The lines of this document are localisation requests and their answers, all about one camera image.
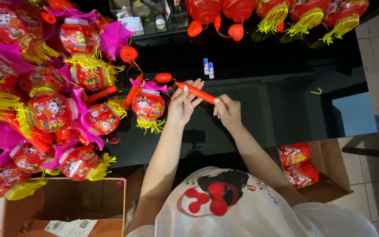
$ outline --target barcode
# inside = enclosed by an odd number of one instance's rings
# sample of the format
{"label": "barcode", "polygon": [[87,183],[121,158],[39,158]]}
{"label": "barcode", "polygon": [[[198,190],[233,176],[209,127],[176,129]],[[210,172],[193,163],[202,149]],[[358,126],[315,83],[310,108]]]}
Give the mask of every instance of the barcode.
{"label": "barcode", "polygon": [[82,220],[80,223],[80,228],[85,229],[89,223],[89,220]]}
{"label": "barcode", "polygon": [[61,222],[57,221],[55,222],[54,226],[52,227],[53,230],[56,230],[60,226]]}

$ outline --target woman's left hand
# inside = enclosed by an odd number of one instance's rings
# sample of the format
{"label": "woman's left hand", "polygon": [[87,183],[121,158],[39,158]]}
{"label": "woman's left hand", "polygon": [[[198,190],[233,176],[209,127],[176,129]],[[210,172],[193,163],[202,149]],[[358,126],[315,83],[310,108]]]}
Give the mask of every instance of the woman's left hand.
{"label": "woman's left hand", "polygon": [[[204,82],[201,79],[195,81],[186,81],[185,83],[192,85],[198,89],[203,88]],[[171,103],[168,108],[168,119],[166,122],[173,122],[178,125],[186,125],[190,120],[194,108],[203,101],[201,98],[195,98],[195,95],[190,94],[187,86],[184,89],[177,89],[171,97]]]}

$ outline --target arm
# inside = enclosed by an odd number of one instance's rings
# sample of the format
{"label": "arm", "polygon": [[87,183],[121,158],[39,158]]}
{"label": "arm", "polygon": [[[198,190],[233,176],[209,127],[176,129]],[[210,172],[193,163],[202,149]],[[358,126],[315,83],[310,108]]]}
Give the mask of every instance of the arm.
{"label": "arm", "polygon": [[223,125],[235,140],[236,146],[251,175],[259,178],[278,192],[293,207],[308,202],[288,181],[284,172],[255,141],[254,137],[242,125],[240,103],[221,95],[215,100],[214,115],[218,115]]}
{"label": "arm", "polygon": [[[188,84],[201,89],[204,85],[201,79]],[[155,153],[147,167],[141,187],[140,199],[134,217],[125,229],[124,236],[133,230],[144,226],[154,225],[155,218],[160,212],[172,191],[176,168],[181,152],[182,134],[185,124],[189,121],[194,108],[202,101],[194,99],[188,88],[178,89],[169,104],[168,119],[161,133]]]}

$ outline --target woman's right hand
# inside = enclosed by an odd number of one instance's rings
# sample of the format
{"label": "woman's right hand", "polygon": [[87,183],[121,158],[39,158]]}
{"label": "woman's right hand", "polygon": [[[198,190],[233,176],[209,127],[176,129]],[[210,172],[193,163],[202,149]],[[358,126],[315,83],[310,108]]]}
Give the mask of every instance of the woman's right hand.
{"label": "woman's right hand", "polygon": [[230,132],[237,132],[243,128],[241,121],[241,104],[232,100],[228,95],[223,94],[214,99],[213,116],[218,117],[222,124]]}

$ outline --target person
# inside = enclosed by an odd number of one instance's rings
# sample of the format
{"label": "person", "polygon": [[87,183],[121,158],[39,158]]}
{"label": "person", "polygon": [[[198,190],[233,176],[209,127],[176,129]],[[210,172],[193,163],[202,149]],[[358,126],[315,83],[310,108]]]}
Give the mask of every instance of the person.
{"label": "person", "polygon": [[[186,83],[204,85],[200,79]],[[125,236],[378,237],[363,216],[308,202],[242,125],[240,103],[226,94],[215,99],[213,115],[234,138],[249,174],[206,167],[172,191],[184,126],[201,101],[186,86],[172,96]]]}

